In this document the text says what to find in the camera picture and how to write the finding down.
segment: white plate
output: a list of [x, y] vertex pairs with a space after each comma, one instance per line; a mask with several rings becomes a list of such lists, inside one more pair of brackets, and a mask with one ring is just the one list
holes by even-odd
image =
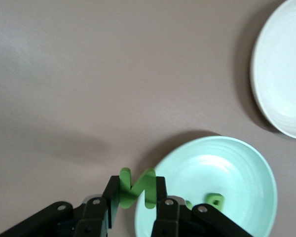
[[296, 138], [296, 0], [278, 7], [262, 29], [253, 51], [251, 84], [265, 117]]
[[[224, 136], [188, 142], [166, 156], [155, 168], [166, 179], [167, 193], [193, 206], [210, 193], [224, 196], [222, 213], [254, 237], [267, 237], [277, 209], [275, 179], [263, 156], [247, 143]], [[138, 199], [137, 237], [150, 237], [156, 210]]]

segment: gray table surface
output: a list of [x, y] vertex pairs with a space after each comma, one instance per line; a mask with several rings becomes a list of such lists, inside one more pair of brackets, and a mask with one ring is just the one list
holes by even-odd
[[[263, 118], [250, 56], [282, 0], [0, 0], [0, 233], [192, 139], [259, 150], [278, 188], [272, 237], [296, 237], [296, 139]], [[110, 236], [133, 237], [134, 207]]]

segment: screw hole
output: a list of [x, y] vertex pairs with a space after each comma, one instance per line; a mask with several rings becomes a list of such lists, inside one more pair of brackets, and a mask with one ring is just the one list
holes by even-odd
[[204, 207], [204, 206], [199, 206], [199, 207], [197, 208], [197, 210], [198, 210], [199, 212], [202, 212], [202, 213], [207, 212], [207, 208]]
[[168, 206], [172, 206], [174, 204], [174, 202], [171, 199], [167, 199], [165, 200], [166, 205]]
[[62, 211], [62, 210], [65, 210], [66, 209], [66, 206], [65, 205], [60, 205], [57, 210], [58, 211]]
[[93, 203], [94, 205], [96, 205], [96, 204], [100, 204], [100, 202], [101, 202], [101, 201], [100, 201], [99, 199], [95, 199], [95, 200], [93, 200], [92, 203]]

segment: green object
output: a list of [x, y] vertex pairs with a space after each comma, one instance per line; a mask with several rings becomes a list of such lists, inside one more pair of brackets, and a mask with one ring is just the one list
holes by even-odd
[[186, 207], [187, 207], [189, 210], [192, 210], [192, 209], [193, 209], [193, 204], [192, 204], [189, 200], [186, 200], [186, 201], [185, 201], [185, 205], [186, 205]]
[[209, 205], [212, 205], [219, 211], [222, 211], [224, 197], [220, 194], [208, 194], [205, 198], [205, 202]]
[[132, 186], [131, 171], [122, 168], [119, 173], [120, 180], [120, 207], [127, 209], [145, 191], [145, 206], [152, 209], [157, 204], [156, 173], [154, 169], [146, 169]]

